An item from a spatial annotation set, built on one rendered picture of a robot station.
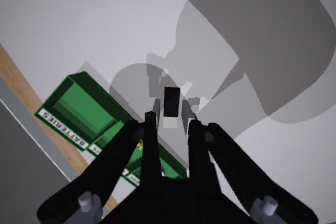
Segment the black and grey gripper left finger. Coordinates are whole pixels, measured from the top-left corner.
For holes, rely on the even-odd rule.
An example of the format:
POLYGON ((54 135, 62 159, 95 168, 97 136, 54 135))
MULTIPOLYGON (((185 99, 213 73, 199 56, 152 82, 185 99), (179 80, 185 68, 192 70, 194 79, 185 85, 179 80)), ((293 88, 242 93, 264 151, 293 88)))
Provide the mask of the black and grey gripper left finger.
POLYGON ((145 113, 145 122, 127 121, 80 176, 41 204, 36 214, 40 223, 98 224, 103 207, 143 139, 136 224, 167 224, 159 118, 160 99, 155 99, 153 110, 145 113))

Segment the brass bolt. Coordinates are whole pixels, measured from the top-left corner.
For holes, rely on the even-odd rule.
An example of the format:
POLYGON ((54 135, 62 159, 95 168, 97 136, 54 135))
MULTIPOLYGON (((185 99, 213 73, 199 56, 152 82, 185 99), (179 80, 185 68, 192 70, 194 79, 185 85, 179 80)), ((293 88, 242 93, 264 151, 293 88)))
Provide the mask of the brass bolt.
POLYGON ((141 143, 141 142, 139 142, 137 146, 138 146, 138 149, 140 149, 140 150, 141 150, 141 149, 143 148, 143 142, 142 142, 142 143, 141 143))

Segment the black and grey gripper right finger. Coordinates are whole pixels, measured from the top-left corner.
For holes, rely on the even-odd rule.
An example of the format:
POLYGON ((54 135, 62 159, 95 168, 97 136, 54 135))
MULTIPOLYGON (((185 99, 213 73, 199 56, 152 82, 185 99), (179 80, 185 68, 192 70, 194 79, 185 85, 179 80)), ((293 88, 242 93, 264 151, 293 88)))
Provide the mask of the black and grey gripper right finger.
POLYGON ((220 125, 202 125, 188 100, 182 101, 181 117, 188 138, 189 177, 195 177, 198 224, 232 224, 209 152, 256 223, 318 224, 313 210, 272 181, 220 125))

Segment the green three-compartment bin rack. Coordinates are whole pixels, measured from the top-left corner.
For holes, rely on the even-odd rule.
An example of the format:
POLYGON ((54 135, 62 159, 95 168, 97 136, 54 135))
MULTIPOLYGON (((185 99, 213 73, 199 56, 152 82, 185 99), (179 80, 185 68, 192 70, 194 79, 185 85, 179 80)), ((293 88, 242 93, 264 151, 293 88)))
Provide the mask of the green three-compartment bin rack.
MULTIPOLYGON (((81 152, 86 150, 94 157, 127 121, 135 120, 86 71, 67 75, 34 116, 81 152)), ((159 142, 158 147, 165 176, 187 178, 186 168, 159 142)), ((135 148, 121 175, 135 188, 140 180, 142 151, 135 148)))

